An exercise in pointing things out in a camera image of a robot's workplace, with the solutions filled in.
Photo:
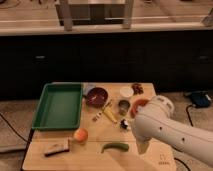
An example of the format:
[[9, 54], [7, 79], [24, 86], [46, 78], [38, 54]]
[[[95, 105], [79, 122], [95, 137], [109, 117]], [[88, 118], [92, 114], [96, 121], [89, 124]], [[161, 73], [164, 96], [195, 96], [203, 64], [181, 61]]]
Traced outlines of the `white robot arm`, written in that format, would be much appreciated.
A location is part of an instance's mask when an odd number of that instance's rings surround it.
[[136, 140], [155, 138], [213, 167], [213, 132], [175, 121], [173, 112], [171, 100], [161, 95], [139, 107], [131, 123]]

